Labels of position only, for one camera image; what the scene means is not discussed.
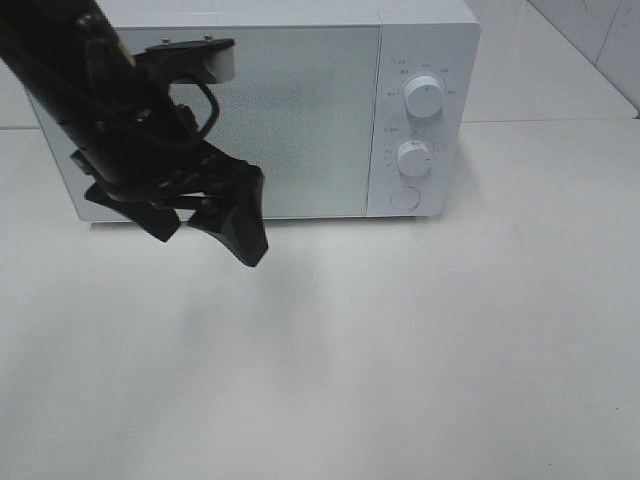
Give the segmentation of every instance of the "white table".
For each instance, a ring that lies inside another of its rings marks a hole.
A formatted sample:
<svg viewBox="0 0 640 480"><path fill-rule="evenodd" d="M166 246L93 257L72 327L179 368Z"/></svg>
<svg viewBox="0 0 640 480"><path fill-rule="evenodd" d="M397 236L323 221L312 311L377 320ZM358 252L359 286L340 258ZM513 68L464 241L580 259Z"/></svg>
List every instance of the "white table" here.
<svg viewBox="0 0 640 480"><path fill-rule="evenodd" d="M256 270L0 132L0 478L637 479L640 122L467 124L445 214Z"/></svg>
<svg viewBox="0 0 640 480"><path fill-rule="evenodd" d="M483 26L464 121L634 118L635 108L526 0L467 0ZM36 126L0 62L0 128Z"/></svg>

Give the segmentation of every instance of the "microwave control panel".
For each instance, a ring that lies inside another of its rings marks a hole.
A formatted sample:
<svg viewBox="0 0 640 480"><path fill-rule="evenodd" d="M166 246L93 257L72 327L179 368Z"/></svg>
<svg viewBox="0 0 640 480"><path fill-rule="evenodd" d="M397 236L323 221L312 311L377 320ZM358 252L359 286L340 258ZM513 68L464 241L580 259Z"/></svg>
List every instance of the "microwave control panel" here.
<svg viewBox="0 0 640 480"><path fill-rule="evenodd" d="M442 211L479 34L476 23L383 25L367 216Z"/></svg>

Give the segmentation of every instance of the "robotic arm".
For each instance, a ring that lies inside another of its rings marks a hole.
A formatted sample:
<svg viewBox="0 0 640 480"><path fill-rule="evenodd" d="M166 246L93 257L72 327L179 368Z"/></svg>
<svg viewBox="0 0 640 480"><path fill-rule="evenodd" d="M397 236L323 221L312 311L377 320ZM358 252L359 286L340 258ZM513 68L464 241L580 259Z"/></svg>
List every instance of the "robotic arm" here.
<svg viewBox="0 0 640 480"><path fill-rule="evenodd" d="M0 56L78 147L95 184L91 202L167 241L188 225L245 265L267 250L262 171L207 143L220 108L208 84L233 75L231 39L162 44L131 56L94 0L2 0ZM172 83L197 85L211 104L199 127L175 105Z"/></svg>

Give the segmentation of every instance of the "microwave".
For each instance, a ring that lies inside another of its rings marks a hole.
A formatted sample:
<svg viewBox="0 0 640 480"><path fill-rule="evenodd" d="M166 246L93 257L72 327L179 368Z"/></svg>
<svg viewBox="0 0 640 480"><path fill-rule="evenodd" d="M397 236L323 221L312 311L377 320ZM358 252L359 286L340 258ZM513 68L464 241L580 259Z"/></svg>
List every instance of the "microwave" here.
<svg viewBox="0 0 640 480"><path fill-rule="evenodd" d="M235 40L235 76L207 140L265 173L265 218L431 216L444 205L480 27L462 0L104 0L133 54ZM206 117L199 89L171 95ZM81 219L123 221L84 198L76 147L32 99ZM192 212L183 212L187 219Z"/></svg>

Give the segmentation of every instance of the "white knob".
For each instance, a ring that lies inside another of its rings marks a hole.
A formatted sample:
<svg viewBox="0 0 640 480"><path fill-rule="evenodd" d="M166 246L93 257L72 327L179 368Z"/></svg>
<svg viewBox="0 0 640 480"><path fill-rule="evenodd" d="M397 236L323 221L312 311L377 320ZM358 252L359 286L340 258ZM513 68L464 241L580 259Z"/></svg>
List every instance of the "white knob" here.
<svg viewBox="0 0 640 480"><path fill-rule="evenodd" d="M421 75L404 87L404 103L407 111L418 118L428 118L440 111L444 98L444 86L431 75Z"/></svg>
<svg viewBox="0 0 640 480"><path fill-rule="evenodd" d="M433 153L425 142L412 140L398 148L397 161L400 173L407 177L419 177L431 168Z"/></svg>

